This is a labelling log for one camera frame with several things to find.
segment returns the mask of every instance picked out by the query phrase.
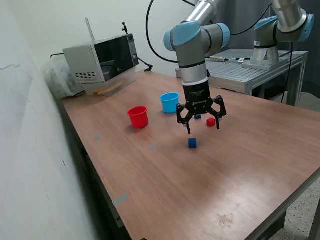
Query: black cable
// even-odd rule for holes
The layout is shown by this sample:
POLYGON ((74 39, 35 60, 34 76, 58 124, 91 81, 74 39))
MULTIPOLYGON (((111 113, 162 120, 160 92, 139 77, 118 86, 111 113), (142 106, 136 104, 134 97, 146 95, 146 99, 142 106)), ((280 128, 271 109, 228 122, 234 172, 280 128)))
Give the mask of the black cable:
POLYGON ((284 102, 284 97, 285 97, 285 93, 286 93, 286 88, 289 82, 289 77, 290 77, 290 69, 291 69, 291 64, 292 64, 292 53, 294 51, 294 43, 291 42, 291 50, 290 50, 290 63, 289 63, 289 69, 288 69, 288 75, 286 76, 286 81, 285 81, 285 85, 284 85, 284 90, 283 90, 283 94, 282 94, 282 99, 281 99, 281 103, 284 102))
POLYGON ((186 4, 189 4, 189 5, 191 5, 191 6, 196 6, 195 4, 193 4, 193 3, 191 3, 191 2, 189 2, 189 1, 187 1, 187 0, 182 0, 182 2, 185 2, 186 4))
POLYGON ((174 61, 174 60, 170 60, 170 59, 166 59, 164 58, 163 56, 160 56, 155 50, 154 48, 152 47, 151 45, 151 42, 150 42, 150 38, 149 38, 149 14, 150 14, 150 10, 151 10, 151 7, 152 7, 152 4, 154 3, 155 0, 151 0, 150 4, 149 4, 149 7, 148 7, 148 11, 146 12, 146 18, 145 18, 145 34, 146 34, 146 39, 148 41, 148 44, 149 44, 149 47, 151 48, 152 52, 160 59, 166 61, 166 62, 169 62, 169 63, 173 63, 173 64, 177 64, 178 62, 177 61, 174 61))
POLYGON ((55 53, 55 54, 52 54, 52 55, 50 56, 50 58, 52 58, 53 56, 58 56, 58 55, 64 55, 64 53, 55 53))
POLYGON ((247 30, 241 31, 241 32, 237 32, 237 33, 231 33, 230 35, 234 36, 234 35, 240 35, 240 34, 244 34, 245 32, 248 32, 250 29, 252 29, 266 14, 266 12, 268 11, 268 9, 271 7, 271 3, 269 4, 269 6, 266 8, 266 10, 263 12, 263 14, 261 15, 261 17, 258 19, 258 21, 255 22, 255 24, 253 24, 251 27, 249 27, 247 30))

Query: metal rod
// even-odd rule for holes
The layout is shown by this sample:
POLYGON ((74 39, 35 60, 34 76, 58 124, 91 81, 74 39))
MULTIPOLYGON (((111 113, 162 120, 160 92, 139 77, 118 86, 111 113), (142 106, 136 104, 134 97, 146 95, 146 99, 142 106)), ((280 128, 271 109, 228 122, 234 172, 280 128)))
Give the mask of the metal rod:
POLYGON ((90 25, 89 19, 87 17, 85 17, 85 22, 86 22, 86 25, 87 25, 87 27, 89 29, 92 42, 94 42, 95 41, 95 36, 94 36, 94 33, 92 32, 91 25, 90 25))

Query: wooden table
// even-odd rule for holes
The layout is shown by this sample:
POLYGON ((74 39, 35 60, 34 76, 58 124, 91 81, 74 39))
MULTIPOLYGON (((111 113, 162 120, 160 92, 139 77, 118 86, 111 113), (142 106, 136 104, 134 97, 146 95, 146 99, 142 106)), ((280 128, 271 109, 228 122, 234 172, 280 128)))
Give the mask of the wooden table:
POLYGON ((192 119, 189 149, 176 115, 162 113, 168 92, 185 103, 179 80, 139 72, 112 97, 64 101, 133 240, 257 239, 319 177, 319 113, 211 88, 227 116, 220 130, 208 114, 192 119), (127 111, 138 105, 150 124, 134 130, 127 111))

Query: blue tape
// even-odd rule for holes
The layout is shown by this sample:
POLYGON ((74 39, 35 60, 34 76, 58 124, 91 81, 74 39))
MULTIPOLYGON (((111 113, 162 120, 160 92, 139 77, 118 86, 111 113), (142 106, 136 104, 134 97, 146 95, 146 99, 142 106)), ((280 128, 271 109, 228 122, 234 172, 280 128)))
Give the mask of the blue tape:
POLYGON ((128 200, 128 198, 129 198, 128 194, 124 194, 121 197, 117 198, 116 200, 112 201, 112 203, 113 205, 119 205, 124 201, 128 200))

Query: floor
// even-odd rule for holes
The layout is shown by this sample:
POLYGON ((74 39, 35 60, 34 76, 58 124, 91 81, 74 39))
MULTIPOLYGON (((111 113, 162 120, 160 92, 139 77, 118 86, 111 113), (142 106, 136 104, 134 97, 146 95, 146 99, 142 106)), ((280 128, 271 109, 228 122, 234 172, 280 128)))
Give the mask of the floor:
MULTIPOLYGON (((273 101, 281 102, 282 96, 273 101)), ((309 93, 302 93, 300 108, 320 112, 320 99, 309 93)), ((289 207, 284 228, 272 240, 307 240, 320 199, 320 178, 289 207)))

